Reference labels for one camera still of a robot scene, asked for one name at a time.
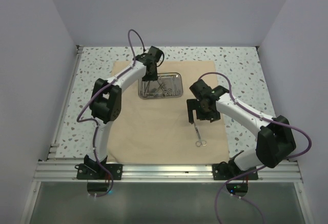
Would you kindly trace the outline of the steel surgical scissors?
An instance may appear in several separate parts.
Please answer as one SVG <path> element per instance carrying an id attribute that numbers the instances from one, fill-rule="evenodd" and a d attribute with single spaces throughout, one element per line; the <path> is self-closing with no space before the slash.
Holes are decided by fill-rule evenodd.
<path id="1" fill-rule="evenodd" d="M 195 132 L 196 132 L 196 135 L 197 135 L 197 141 L 196 141 L 195 145 L 197 147 L 206 146 L 207 142 L 204 139 L 202 139 L 202 137 L 200 135 L 200 132 L 199 132 L 199 129 L 198 129 L 198 126 L 195 123 L 194 123 L 194 129 L 195 129 Z"/>

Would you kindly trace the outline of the beige cloth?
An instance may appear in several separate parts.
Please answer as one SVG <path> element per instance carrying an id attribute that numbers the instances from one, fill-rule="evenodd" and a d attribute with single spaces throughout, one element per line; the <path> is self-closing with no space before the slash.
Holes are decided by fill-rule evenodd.
<path id="1" fill-rule="evenodd" d="M 160 73 L 177 72 L 182 77 L 183 95 L 178 98 L 141 99 L 138 83 L 122 94 L 121 113 L 108 138 L 109 162 L 148 165 L 217 164 L 229 159 L 223 119 L 196 120 L 206 146 L 197 147 L 194 124 L 188 121 L 189 87 L 207 72 L 214 72 L 213 61 L 165 62 Z"/>

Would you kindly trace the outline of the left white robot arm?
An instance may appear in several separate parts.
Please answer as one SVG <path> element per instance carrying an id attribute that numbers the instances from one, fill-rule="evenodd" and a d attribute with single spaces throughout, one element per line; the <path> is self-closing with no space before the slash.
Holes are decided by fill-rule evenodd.
<path id="1" fill-rule="evenodd" d="M 92 151 L 85 156 L 88 172 L 95 179 L 106 175 L 107 144 L 111 127 L 121 112 L 122 94 L 137 80 L 155 81 L 157 63 L 165 55 L 160 49 L 151 46 L 150 49 L 137 55 L 127 67 L 116 75 L 99 78 L 93 88 L 91 102 L 91 120 L 95 121 L 96 129 L 92 140 Z"/>

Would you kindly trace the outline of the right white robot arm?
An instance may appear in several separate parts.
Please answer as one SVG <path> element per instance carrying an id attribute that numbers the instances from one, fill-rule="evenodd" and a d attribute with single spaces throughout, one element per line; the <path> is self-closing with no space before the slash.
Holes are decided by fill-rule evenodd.
<path id="1" fill-rule="evenodd" d="M 225 114 L 256 138 L 256 148 L 240 151 L 229 161 L 212 165 L 213 172 L 219 177 L 240 179 L 260 165 L 274 168 L 296 149 L 289 121 L 284 116 L 270 117 L 250 106 L 242 109 L 242 103 L 228 89 L 222 86 L 211 88 L 202 79 L 192 84 L 190 91 L 194 99 L 187 100 L 189 123 L 193 124 L 196 119 L 212 123 Z"/>

